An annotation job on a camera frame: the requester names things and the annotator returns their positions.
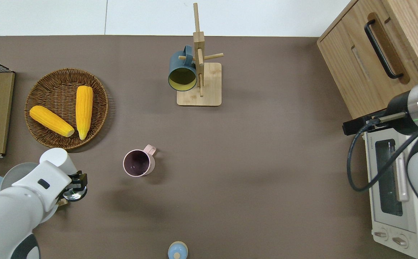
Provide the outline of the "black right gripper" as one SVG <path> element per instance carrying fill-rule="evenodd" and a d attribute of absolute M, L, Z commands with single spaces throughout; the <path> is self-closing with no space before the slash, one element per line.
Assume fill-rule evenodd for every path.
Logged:
<path fill-rule="evenodd" d="M 354 135 L 360 130 L 363 126 L 365 126 L 369 120 L 374 118 L 381 118 L 390 116 L 393 114 L 405 112 L 406 116 L 403 118 L 398 118 L 395 120 L 390 120 L 387 122 L 381 122 L 376 125 L 373 125 L 366 129 L 367 132 L 373 132 L 373 131 L 381 131 L 387 128 L 393 128 L 395 131 L 397 131 L 400 134 L 403 135 L 411 135 L 415 131 L 418 130 L 418 126 L 414 123 L 411 116 L 408 112 L 408 96 L 409 91 L 402 93 L 400 95 L 395 96 L 391 99 L 391 101 L 388 103 L 387 107 L 383 110 L 377 110 L 376 112 L 369 113 L 364 116 L 360 116 L 358 118 L 346 121 L 342 125 L 343 133 L 346 136 Z"/>

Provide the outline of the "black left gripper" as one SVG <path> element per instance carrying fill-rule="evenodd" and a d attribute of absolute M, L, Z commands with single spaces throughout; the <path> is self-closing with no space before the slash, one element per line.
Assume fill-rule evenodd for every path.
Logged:
<path fill-rule="evenodd" d="M 87 184 L 79 183 L 79 181 L 87 181 L 87 174 L 76 172 L 69 177 L 72 181 L 69 186 L 66 187 L 66 197 L 80 197 L 80 192 L 87 191 Z"/>

